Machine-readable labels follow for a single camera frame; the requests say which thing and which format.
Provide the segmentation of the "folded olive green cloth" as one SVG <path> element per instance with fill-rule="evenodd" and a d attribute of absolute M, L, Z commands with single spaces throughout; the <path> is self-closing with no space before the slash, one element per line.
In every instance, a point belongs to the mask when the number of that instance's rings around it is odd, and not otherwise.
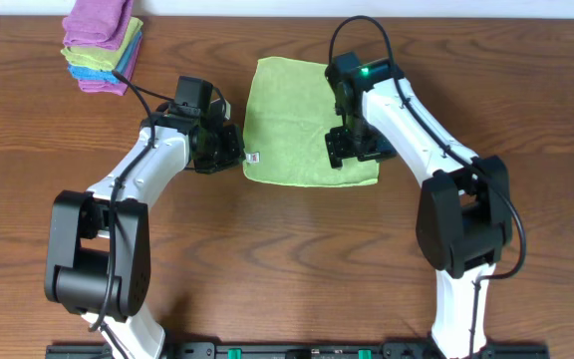
<path fill-rule="evenodd" d="M 111 71 L 120 63 L 129 52 L 129 47 L 138 41 L 144 22 L 132 17 L 121 45 L 117 50 L 108 50 L 98 47 L 64 47 L 61 54 L 70 65 L 87 67 L 95 71 Z"/>

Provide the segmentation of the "folded purple bottom cloth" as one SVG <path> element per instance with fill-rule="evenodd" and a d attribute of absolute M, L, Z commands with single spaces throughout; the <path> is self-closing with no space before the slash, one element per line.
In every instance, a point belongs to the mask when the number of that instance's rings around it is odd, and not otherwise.
<path fill-rule="evenodd" d="M 142 33 L 139 33 L 138 37 L 128 45 L 129 57 L 123 56 L 119 61 L 118 70 L 127 80 L 130 80 L 134 73 L 142 41 Z M 128 86 L 121 82 L 112 83 L 101 80 L 79 80 L 78 85 L 85 93 L 112 93 L 118 96 L 122 96 L 128 89 Z"/>

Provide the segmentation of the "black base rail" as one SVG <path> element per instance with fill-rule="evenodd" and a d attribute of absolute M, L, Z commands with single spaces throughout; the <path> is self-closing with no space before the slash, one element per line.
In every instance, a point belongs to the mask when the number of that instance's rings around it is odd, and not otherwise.
<path fill-rule="evenodd" d="M 110 344 L 49 345 L 47 359 L 115 358 Z M 427 341 L 391 341 L 381 345 L 224 345 L 186 342 L 163 346 L 166 359 L 429 359 L 445 358 Z M 473 358 L 548 359 L 545 345 L 487 344 Z"/>

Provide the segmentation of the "folded blue cloth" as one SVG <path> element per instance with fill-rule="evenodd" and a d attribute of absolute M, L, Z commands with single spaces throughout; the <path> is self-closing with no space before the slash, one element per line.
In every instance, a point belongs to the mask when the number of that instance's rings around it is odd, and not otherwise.
<path fill-rule="evenodd" d="M 120 58 L 116 70 L 126 79 L 130 79 L 136 66 L 139 49 L 141 46 L 143 32 L 139 31 L 136 37 L 128 44 L 126 51 Z M 118 84 L 120 82 L 111 71 L 92 70 L 88 67 L 69 65 L 68 70 L 73 78 L 80 81 L 93 81 L 109 84 Z"/>

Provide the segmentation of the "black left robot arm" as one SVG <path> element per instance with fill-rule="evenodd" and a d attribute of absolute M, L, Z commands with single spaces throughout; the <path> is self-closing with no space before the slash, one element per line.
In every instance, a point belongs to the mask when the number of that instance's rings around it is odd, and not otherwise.
<path fill-rule="evenodd" d="M 119 164 L 84 191 L 53 203 L 44 290 L 82 317 L 102 344 L 57 344 L 49 358 L 160 358 L 165 331 L 149 311 L 149 212 L 185 170 L 211 175 L 240 165 L 244 143 L 230 104 L 206 80 L 179 77 L 173 97 L 148 109 Z"/>

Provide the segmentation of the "light green microfiber cloth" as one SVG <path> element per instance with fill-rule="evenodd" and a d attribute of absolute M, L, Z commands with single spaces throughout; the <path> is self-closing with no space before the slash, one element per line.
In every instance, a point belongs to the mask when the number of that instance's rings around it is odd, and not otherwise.
<path fill-rule="evenodd" d="M 325 135 L 342 125 L 323 64 L 284 57 L 257 61 L 243 126 L 245 176 L 299 187 L 349 187 L 378 182 L 379 165 L 330 165 Z"/>

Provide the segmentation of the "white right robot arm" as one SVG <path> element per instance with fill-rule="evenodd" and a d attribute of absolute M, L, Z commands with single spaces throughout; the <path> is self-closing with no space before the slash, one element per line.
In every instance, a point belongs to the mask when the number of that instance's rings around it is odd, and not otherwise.
<path fill-rule="evenodd" d="M 399 157 L 411 170 L 421 188 L 416 237 L 436 274 L 431 338 L 445 358 L 472 357 L 486 344 L 487 286 L 480 279 L 494 272 L 512 237 L 502 200 L 508 194 L 506 166 L 456 140 L 390 60 L 364 64 L 345 53 L 331 60 L 324 75 L 343 122 L 325 136 L 331 167 L 351 158 Z"/>

